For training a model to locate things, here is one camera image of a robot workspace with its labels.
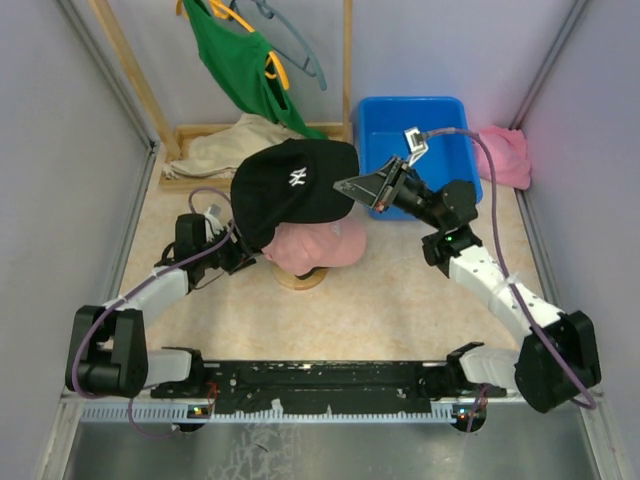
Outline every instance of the blue container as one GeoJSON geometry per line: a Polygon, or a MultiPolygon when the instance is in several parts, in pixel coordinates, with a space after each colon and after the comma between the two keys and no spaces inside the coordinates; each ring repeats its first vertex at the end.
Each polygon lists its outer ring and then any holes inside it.
{"type": "MultiPolygon", "coordinates": [[[[358,108],[360,169],[370,173],[393,155],[407,158],[404,131],[418,127],[421,132],[443,127],[467,128],[462,103],[452,97],[369,97],[358,108]]],[[[414,164],[420,178],[436,191],[451,180],[467,180],[476,188],[476,202],[482,199],[482,186],[471,148],[463,135],[443,135],[429,140],[429,151],[414,164]]],[[[373,210],[376,220],[414,220],[397,207],[384,213],[373,210]]]]}

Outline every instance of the white ny logo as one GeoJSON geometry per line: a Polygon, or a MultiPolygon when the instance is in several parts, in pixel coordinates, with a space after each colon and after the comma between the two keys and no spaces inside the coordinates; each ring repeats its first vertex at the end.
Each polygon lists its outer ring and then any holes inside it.
{"type": "Polygon", "coordinates": [[[294,170],[291,172],[291,178],[289,179],[289,183],[292,187],[296,185],[304,185],[304,177],[307,176],[307,167],[301,168],[300,170],[294,170]]]}

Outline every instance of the beige cloth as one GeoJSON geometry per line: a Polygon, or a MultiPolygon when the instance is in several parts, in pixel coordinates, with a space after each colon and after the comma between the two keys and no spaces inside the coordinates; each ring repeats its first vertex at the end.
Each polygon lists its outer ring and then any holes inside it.
{"type": "Polygon", "coordinates": [[[245,158],[290,138],[304,137],[260,115],[244,113],[231,128],[194,139],[189,145],[188,158],[171,162],[165,175],[231,176],[245,158]]]}

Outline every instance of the pink baseball cap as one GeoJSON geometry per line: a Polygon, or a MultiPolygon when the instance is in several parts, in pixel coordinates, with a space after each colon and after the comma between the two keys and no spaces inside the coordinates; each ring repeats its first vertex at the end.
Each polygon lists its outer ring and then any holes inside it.
{"type": "Polygon", "coordinates": [[[367,246],[367,233],[353,217],[329,223],[281,223],[264,256],[285,272],[304,275],[314,267],[346,267],[356,263],[367,246]]]}

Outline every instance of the gray floor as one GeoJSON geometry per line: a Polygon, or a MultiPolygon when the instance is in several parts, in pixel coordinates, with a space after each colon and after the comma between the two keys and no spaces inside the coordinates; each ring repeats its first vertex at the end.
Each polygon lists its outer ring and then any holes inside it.
{"type": "MultiPolygon", "coordinates": [[[[150,431],[167,431],[149,425],[150,431]]],[[[66,480],[580,479],[597,476],[579,413],[494,405],[476,434],[449,425],[207,425],[169,440],[81,424],[66,480]]]]}

